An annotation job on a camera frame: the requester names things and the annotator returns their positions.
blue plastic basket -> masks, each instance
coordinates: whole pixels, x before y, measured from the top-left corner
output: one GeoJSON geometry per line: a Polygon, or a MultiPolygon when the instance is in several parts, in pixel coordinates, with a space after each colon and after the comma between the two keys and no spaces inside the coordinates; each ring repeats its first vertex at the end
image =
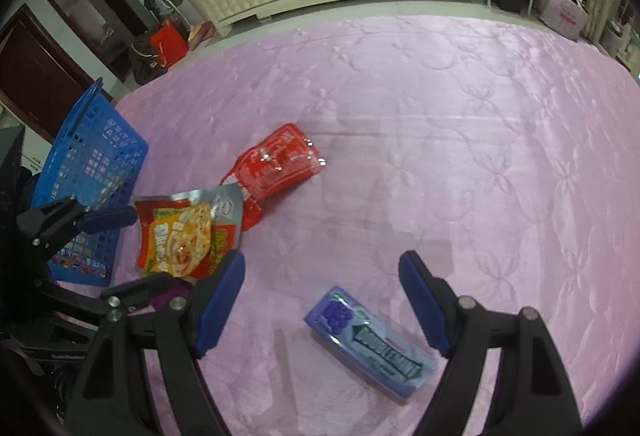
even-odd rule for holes
{"type": "MultiPolygon", "coordinates": [[[[66,116],[47,156],[31,206],[67,196],[93,210],[129,202],[148,145],[94,82],[66,116]]],[[[58,281],[108,286],[119,230],[81,233],[49,261],[58,281]]]]}

pink bag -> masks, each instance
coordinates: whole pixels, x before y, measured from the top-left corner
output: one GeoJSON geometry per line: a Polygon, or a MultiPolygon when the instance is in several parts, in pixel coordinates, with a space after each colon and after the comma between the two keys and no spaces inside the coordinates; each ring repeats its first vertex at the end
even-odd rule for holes
{"type": "Polygon", "coordinates": [[[589,21],[587,11],[579,0],[548,0],[540,19],[561,36],[575,41],[589,21]]]}

red plastic container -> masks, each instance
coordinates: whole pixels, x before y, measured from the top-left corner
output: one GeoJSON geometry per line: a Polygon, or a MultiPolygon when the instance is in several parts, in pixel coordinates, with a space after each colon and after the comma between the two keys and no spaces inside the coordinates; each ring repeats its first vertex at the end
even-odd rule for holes
{"type": "Polygon", "coordinates": [[[158,64],[163,68],[174,65],[189,51],[187,42],[169,20],[162,22],[160,30],[149,38],[149,43],[158,52],[158,64]]]}

pink bedspread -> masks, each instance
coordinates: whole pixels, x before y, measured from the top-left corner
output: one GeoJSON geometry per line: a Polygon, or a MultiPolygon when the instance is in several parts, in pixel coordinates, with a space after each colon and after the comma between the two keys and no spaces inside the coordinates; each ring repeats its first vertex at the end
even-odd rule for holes
{"type": "MultiPolygon", "coordinates": [[[[171,71],[118,109],[149,143],[136,193],[215,185],[289,121],[328,161],[243,235],[246,281],[201,361],[236,436],[412,433],[444,361],[400,405],[303,323],[340,285],[426,346],[398,282],[408,249],[487,308],[539,308],[585,419],[638,348],[640,89],[587,46],[470,19],[321,23],[171,71]]],[[[138,229],[121,239],[114,284],[137,277],[138,229]]]]}

wooden door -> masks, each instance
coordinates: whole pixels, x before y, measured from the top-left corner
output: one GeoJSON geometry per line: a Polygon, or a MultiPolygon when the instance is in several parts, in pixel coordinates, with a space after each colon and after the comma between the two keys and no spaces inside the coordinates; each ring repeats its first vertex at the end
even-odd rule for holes
{"type": "Polygon", "coordinates": [[[0,99],[51,142],[91,78],[41,28],[26,6],[0,34],[0,99]]]}
{"type": "Polygon", "coordinates": [[[124,81],[131,70],[128,46],[135,37],[147,31],[126,0],[47,1],[111,73],[124,81]]]}

